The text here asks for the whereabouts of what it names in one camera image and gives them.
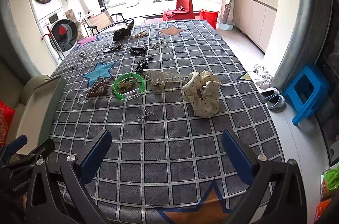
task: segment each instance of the red chair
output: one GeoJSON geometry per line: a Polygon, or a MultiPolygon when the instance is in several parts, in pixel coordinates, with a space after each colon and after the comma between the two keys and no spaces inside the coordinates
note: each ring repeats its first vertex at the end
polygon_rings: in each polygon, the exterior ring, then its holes
{"type": "Polygon", "coordinates": [[[177,0],[177,9],[179,7],[182,7],[186,10],[188,10],[188,13],[177,13],[174,14],[174,16],[169,17],[166,15],[166,12],[162,15],[162,21],[168,21],[168,20],[180,20],[180,19],[194,19],[194,12],[193,12],[193,3],[192,0],[177,0]]]}

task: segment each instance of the crumpled towel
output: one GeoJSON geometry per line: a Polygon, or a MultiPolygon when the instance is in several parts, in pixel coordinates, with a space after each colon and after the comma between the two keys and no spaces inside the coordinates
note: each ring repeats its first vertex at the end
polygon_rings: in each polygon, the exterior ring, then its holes
{"type": "Polygon", "coordinates": [[[219,111],[218,88],[220,85],[220,80],[209,70],[204,70],[201,74],[192,72],[189,74],[189,82],[182,88],[182,99],[192,105],[196,116],[211,118],[219,111]],[[197,90],[203,86],[206,88],[201,93],[201,99],[197,90]]]}
{"type": "Polygon", "coordinates": [[[267,88],[269,88],[273,77],[271,76],[271,74],[265,69],[264,66],[260,66],[258,64],[256,64],[254,66],[254,73],[256,73],[258,75],[257,79],[253,78],[253,82],[262,90],[266,90],[267,88]]]}

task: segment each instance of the red bucket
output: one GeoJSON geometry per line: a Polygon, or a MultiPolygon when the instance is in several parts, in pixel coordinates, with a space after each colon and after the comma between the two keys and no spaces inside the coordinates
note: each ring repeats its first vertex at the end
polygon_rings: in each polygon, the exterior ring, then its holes
{"type": "Polygon", "coordinates": [[[199,9],[199,19],[207,20],[209,24],[215,29],[217,26],[219,12],[207,11],[199,9]]]}

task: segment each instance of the washing machine door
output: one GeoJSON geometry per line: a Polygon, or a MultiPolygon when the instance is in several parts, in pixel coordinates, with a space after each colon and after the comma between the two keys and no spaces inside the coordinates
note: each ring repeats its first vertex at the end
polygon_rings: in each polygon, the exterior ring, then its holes
{"type": "Polygon", "coordinates": [[[52,34],[63,52],[66,52],[75,45],[78,30],[75,23],[68,19],[61,19],[55,22],[52,27],[52,34]]]}

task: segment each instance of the white floor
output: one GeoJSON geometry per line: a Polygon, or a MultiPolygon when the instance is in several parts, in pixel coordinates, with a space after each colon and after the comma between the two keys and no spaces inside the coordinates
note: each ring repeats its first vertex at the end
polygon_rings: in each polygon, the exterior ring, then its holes
{"type": "MultiPolygon", "coordinates": [[[[247,72],[261,64],[264,53],[237,28],[217,32],[232,49],[247,72]]],[[[308,223],[313,223],[320,196],[320,175],[329,169],[328,155],[315,116],[298,126],[292,124],[295,110],[289,104],[282,111],[270,111],[280,139],[285,160],[295,159],[301,171],[306,192],[308,223]]]]}

